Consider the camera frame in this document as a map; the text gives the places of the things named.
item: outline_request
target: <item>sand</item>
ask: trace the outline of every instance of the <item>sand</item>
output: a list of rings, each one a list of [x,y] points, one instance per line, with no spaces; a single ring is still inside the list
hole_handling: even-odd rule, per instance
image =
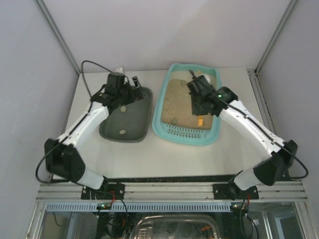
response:
[[[213,116],[203,116],[203,126],[198,126],[198,117],[192,114],[188,82],[189,79],[170,80],[164,97],[161,121],[186,128],[211,129]]]

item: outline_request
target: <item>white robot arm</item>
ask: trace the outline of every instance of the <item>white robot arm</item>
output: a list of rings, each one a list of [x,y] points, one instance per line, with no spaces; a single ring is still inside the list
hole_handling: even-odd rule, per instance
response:
[[[143,97],[137,78],[135,90],[129,83],[124,83],[124,79],[123,73],[111,73],[107,84],[92,96],[82,117],[58,139],[46,141],[44,158],[49,172],[92,189],[101,188],[106,178],[87,168],[77,150],[114,109]],[[261,163],[239,172],[229,181],[231,194],[236,198],[240,192],[255,185],[273,185],[291,167],[297,144],[292,140],[285,142],[265,128],[229,88],[215,90],[209,82],[207,75],[195,77],[193,74],[193,80],[187,84],[193,114],[216,115],[228,122],[254,146],[262,159]]]
[[[272,186],[291,167],[297,144],[285,142],[263,126],[227,87],[215,90],[207,75],[196,77],[187,84],[190,89],[194,115],[216,115],[237,129],[254,146],[262,162],[239,172],[229,181],[229,189],[236,197],[240,191],[265,184]]]
[[[76,123],[58,139],[48,139],[45,142],[45,156],[41,162],[45,159],[49,172],[64,178],[63,181],[71,181],[92,189],[100,189],[104,181],[107,182],[105,177],[86,167],[78,149],[113,110],[143,98],[137,77],[133,77],[134,89],[129,82],[125,83],[125,77],[121,72],[111,72],[107,83],[91,97],[91,103]],[[38,177],[39,165],[36,177],[40,182],[46,183]]]

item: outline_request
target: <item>white tabletop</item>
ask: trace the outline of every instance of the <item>white tabletop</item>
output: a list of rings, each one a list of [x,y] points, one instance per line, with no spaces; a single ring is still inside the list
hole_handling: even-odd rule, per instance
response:
[[[219,68],[224,86],[234,91],[247,109],[262,121],[247,71]],[[153,91],[153,112],[166,70],[126,72],[138,76],[142,86]],[[92,93],[107,81],[108,73],[86,73]],[[67,127],[82,115],[89,104],[82,77],[76,88]],[[219,138],[209,146],[189,146],[159,138],[152,129],[139,143],[118,143],[103,139],[98,128],[79,150],[87,167],[108,178],[167,177],[236,174],[261,160],[248,142],[226,122],[221,122]]]

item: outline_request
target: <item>black mounting bracket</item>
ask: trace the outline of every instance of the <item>black mounting bracket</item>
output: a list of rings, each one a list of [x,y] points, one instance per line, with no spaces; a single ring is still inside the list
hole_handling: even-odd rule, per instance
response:
[[[109,183],[107,190],[105,190],[106,193],[101,192],[101,190],[94,190],[92,188],[84,188],[82,189],[81,199],[82,200],[112,200],[113,196],[110,195],[112,192],[117,196],[116,200],[124,199],[125,195],[125,185],[122,183]]]
[[[213,184],[213,193],[215,200],[233,200],[233,196],[230,193],[228,183],[217,183]],[[238,195],[236,195],[236,199],[243,200],[247,194],[250,194],[250,199],[259,199],[259,194],[257,187],[251,187],[246,191],[241,191]]]

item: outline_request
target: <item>dark gray plastic tray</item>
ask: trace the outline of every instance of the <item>dark gray plastic tray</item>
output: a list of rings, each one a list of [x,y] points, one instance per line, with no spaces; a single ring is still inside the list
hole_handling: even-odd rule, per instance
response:
[[[121,108],[114,110],[99,127],[101,137],[124,143],[141,142],[148,133],[153,94],[149,88],[142,87],[144,99],[126,106],[126,111]]]

